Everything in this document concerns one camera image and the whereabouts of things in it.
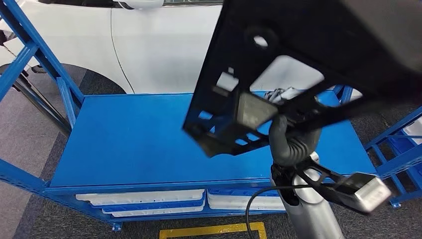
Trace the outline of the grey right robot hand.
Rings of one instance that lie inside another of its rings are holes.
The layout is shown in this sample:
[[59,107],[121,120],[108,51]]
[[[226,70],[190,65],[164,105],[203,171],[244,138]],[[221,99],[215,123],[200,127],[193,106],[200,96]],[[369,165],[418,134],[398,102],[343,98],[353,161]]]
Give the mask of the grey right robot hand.
[[[277,105],[283,105],[287,100],[297,96],[300,92],[300,90],[293,87],[286,89],[277,88],[266,92],[264,99]],[[290,147],[286,137],[287,126],[287,119],[283,115],[277,115],[275,122],[270,126],[270,144],[271,146],[277,146],[279,151],[282,149],[287,150]]]

